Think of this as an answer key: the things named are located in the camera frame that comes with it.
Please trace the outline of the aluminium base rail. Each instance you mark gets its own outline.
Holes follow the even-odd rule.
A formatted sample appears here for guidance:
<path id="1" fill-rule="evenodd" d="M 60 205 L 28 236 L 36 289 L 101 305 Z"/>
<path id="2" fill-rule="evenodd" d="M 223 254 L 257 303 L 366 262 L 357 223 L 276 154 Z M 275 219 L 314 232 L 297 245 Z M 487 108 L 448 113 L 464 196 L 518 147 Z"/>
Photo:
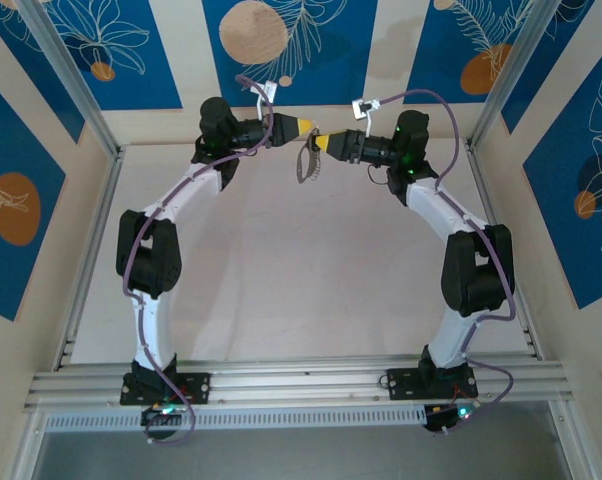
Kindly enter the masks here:
<path id="1" fill-rule="evenodd" d="M 182 361 L 181 372 L 211 376 L 208 407 L 267 408 L 385 405 L 388 392 L 378 384 L 390 368 L 412 368 L 415 355 L 324 357 L 261 361 Z M 38 372 L 30 384 L 27 412 L 115 408 L 127 364 L 68 364 Z M 508 402 L 567 401 L 574 397 L 558 361 L 530 355 L 480 357 L 474 368 L 479 398 L 499 393 Z"/>

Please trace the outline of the black controller board with LED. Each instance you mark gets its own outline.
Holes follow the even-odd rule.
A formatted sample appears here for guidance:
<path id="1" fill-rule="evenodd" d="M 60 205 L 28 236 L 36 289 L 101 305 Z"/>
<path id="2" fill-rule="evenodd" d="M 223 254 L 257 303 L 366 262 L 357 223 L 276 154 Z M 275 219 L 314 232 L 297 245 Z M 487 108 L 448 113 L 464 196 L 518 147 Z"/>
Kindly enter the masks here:
<path id="1" fill-rule="evenodd" d="M 150 406 L 141 412 L 140 425 L 144 428 L 181 426 L 182 414 L 183 410 L 173 405 Z"/>
<path id="2" fill-rule="evenodd" d="M 468 420 L 481 406 L 482 404 L 478 401 L 426 405 L 424 407 L 425 428 L 433 433 L 445 433 Z"/>

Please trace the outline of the aluminium frame post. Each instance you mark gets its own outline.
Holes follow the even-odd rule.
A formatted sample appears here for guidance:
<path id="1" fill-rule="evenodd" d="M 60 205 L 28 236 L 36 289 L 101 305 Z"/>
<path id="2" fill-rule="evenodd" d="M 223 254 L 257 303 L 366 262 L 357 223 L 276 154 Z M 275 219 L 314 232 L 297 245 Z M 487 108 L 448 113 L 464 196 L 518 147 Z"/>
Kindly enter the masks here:
<path id="1" fill-rule="evenodd" d="M 17 10 L 100 145 L 116 161 L 121 146 L 107 125 L 94 95 L 44 7 L 37 0 L 14 0 Z"/>
<path id="2" fill-rule="evenodd" d="M 523 23 L 506 62 L 487 96 L 477 123 L 468 137 L 467 145 L 472 153 L 476 153 L 486 140 L 493 123 L 500 116 L 503 106 L 509 99 L 560 3 L 561 0 L 533 1 L 530 15 Z"/>

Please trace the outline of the aluminium side rail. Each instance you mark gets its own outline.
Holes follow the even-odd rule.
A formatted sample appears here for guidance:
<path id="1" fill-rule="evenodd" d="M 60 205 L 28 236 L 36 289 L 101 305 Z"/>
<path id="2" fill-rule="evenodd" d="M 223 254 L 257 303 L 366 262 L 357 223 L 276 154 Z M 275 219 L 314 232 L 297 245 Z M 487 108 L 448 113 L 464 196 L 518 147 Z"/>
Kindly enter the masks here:
<path id="1" fill-rule="evenodd" d="M 504 223 L 502 215 L 496 208 L 496 203 L 487 182 L 487 177 L 477 155 L 473 152 L 469 143 L 465 144 L 465 149 L 488 220 L 491 224 Z M 513 297 L 516 306 L 516 318 L 527 343 L 530 345 L 529 349 L 533 351 L 533 356 L 537 359 L 545 360 L 546 355 L 544 354 L 543 346 L 539 343 L 537 338 L 537 332 L 531 319 L 525 296 L 520 291 L 520 284 L 518 281 L 515 281 L 515 293 L 513 294 Z"/>
<path id="2" fill-rule="evenodd" d="M 112 166 L 108 171 L 106 181 L 99 197 L 95 216 L 90 230 L 88 231 L 87 246 L 82 257 L 78 277 L 75 281 L 75 285 L 72 287 L 71 296 L 64 313 L 64 322 L 60 331 L 56 352 L 51 363 L 51 370 L 53 372 L 64 366 L 63 360 L 66 356 L 66 347 L 76 341 L 76 335 L 85 308 L 85 302 L 88 296 L 125 153 L 126 147 L 120 147 L 117 155 L 114 157 Z"/>

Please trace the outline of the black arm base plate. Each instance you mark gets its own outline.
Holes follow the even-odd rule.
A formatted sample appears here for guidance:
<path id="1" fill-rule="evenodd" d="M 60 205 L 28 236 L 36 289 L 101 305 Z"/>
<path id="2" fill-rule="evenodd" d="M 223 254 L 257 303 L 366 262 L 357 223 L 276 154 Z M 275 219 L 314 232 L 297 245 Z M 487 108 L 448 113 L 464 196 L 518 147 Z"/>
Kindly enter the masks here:
<path id="1" fill-rule="evenodd" d="M 169 377 L 181 394 L 194 405 L 208 403 L 210 391 L 209 373 L 176 373 Z M 182 405 L 181 397 L 155 371 L 145 377 L 126 373 L 119 403 L 123 406 Z"/>
<path id="2" fill-rule="evenodd" d="M 389 396 L 391 400 L 452 400 L 478 397 L 474 371 L 467 364 L 452 369 L 419 368 L 388 369 Z"/>

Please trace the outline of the grey carabiner keyring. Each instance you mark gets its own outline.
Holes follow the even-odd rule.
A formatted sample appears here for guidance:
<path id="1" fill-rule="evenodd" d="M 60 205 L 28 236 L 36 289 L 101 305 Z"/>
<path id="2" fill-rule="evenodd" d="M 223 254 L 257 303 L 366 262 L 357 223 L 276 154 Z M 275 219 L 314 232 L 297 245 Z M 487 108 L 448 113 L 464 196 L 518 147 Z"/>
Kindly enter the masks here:
<path id="1" fill-rule="evenodd" d="M 299 150 L 296 159 L 296 178 L 298 184 L 318 179 L 321 170 L 320 148 L 316 143 L 316 134 L 310 134 Z"/>

